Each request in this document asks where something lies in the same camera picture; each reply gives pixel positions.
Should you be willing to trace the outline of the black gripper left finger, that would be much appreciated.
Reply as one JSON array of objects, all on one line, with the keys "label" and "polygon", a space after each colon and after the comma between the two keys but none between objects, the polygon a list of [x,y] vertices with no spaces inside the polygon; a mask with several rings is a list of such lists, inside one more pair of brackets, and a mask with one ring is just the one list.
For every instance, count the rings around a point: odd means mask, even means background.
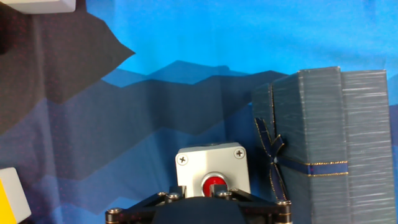
[{"label": "black gripper left finger", "polygon": [[109,208],[105,224],[151,224],[155,214],[165,205],[186,197],[186,186],[171,186],[168,192],[159,192],[129,208]]}]

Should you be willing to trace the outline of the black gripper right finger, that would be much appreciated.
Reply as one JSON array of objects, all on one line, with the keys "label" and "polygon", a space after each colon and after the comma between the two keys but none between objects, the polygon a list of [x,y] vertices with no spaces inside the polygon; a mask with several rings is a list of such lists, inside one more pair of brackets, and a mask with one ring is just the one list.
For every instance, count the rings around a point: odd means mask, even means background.
[{"label": "black gripper right finger", "polygon": [[229,189],[223,184],[211,184],[209,191],[210,197],[233,202],[246,220],[262,217],[265,223],[292,224],[289,200],[269,202],[237,188]]}]

